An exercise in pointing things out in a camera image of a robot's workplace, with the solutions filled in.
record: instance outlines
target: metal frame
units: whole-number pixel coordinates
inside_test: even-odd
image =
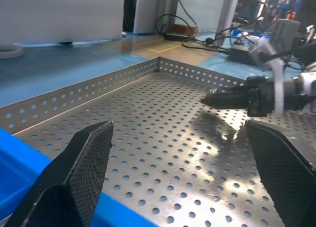
[[[199,102],[209,88],[243,82],[156,58],[2,107],[1,125],[55,158],[76,131],[111,119],[103,191],[125,206],[159,226],[284,226],[260,183],[243,129],[246,112]],[[316,145],[314,118],[286,112],[256,119]]]

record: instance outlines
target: blue plastic container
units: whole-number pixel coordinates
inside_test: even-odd
[[[50,162],[48,157],[0,129],[0,220],[13,213]],[[91,226],[156,225],[105,193],[101,193]]]

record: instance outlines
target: floor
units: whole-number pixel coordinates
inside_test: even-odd
[[[214,37],[214,33],[200,33],[198,37]],[[165,41],[157,35],[128,35],[118,40],[75,45],[32,45],[25,47],[23,57],[0,61],[0,106],[159,56],[240,78],[272,76],[258,67],[228,62],[225,55],[187,49],[180,42]],[[297,74],[296,70],[286,71],[287,77]]]

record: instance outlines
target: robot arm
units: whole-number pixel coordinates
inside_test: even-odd
[[[301,73],[299,77],[284,79],[284,62],[280,58],[266,59],[275,52],[263,38],[249,53],[258,66],[273,70],[273,78],[252,76],[243,86],[211,89],[202,103],[217,109],[247,109],[251,117],[267,116],[272,111],[282,116],[284,110],[316,114],[316,73]]]

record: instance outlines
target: white ring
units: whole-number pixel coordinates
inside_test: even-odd
[[[17,58],[24,54],[23,48],[15,44],[0,43],[0,50],[8,50],[0,52],[0,59]]]

